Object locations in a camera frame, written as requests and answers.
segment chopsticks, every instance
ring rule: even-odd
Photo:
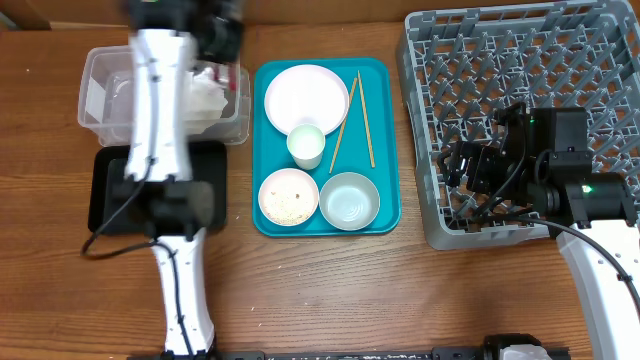
[[[333,152],[333,160],[331,160],[331,168],[329,169],[329,174],[333,172],[333,165],[336,164],[336,157],[338,157],[338,150],[340,150],[340,144],[342,143],[342,134],[344,133],[344,126],[347,124],[347,118],[349,117],[349,111],[351,111],[351,102],[353,101],[353,94],[356,92],[357,84],[358,84],[358,78],[354,78],[353,85],[351,85],[351,95],[349,95],[349,109],[347,109],[347,114],[344,116],[344,120],[342,121],[342,126],[340,126],[340,135],[338,135],[338,143],[336,144],[336,150]]]
[[[347,118],[349,117],[349,111],[351,111],[351,103],[353,102],[353,94],[356,90],[356,85],[360,83],[360,98],[362,99],[362,112],[364,114],[364,127],[367,132],[367,145],[369,146],[369,160],[371,161],[371,167],[376,167],[376,160],[373,156],[373,144],[371,143],[371,132],[369,131],[369,116],[367,115],[367,103],[364,99],[364,89],[362,88],[362,77],[360,76],[360,70],[358,70],[358,77],[353,79],[353,85],[351,85],[351,94],[349,95],[349,109],[340,126],[340,135],[338,135],[338,142],[336,143],[336,149],[333,152],[333,159],[331,160],[331,168],[329,174],[333,172],[333,166],[336,163],[338,157],[338,150],[340,150],[340,144],[342,144],[342,135],[344,134],[344,127],[347,124]]]
[[[362,98],[362,112],[364,113],[364,127],[367,131],[367,144],[369,145],[369,159],[371,160],[371,167],[376,167],[376,160],[373,157],[373,145],[371,145],[371,133],[369,132],[369,117],[367,116],[367,103],[364,101],[364,89],[362,88],[362,78],[360,77],[360,70],[358,70],[358,82],[360,83],[360,97]]]

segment black tray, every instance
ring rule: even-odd
[[[220,230],[227,222],[227,150],[217,141],[189,144],[189,156],[193,168],[193,179],[213,185],[215,217],[209,232]],[[93,165],[93,182],[89,205],[88,227],[94,232],[122,204],[112,199],[114,184],[124,179],[124,169],[129,157],[129,146],[112,146],[98,151]],[[104,235],[138,234],[142,224],[132,222],[123,211],[116,216]]]

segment gray dish rack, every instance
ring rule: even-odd
[[[407,16],[405,30],[397,62],[432,247],[510,245],[548,236],[539,225],[472,223],[470,213],[486,196],[468,192],[465,179],[458,188],[447,187],[436,165],[457,140],[499,144],[500,129],[487,115],[517,101],[585,107],[593,171],[625,175],[640,210],[640,28],[628,2],[416,12]]]

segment paper cup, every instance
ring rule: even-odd
[[[296,126],[287,136],[287,149],[296,164],[304,170],[313,170],[322,161],[325,136],[315,125]]]

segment metal bowl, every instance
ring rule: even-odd
[[[322,216],[340,230],[356,231],[369,226],[380,211],[380,194],[367,177],[338,174],[320,192]]]

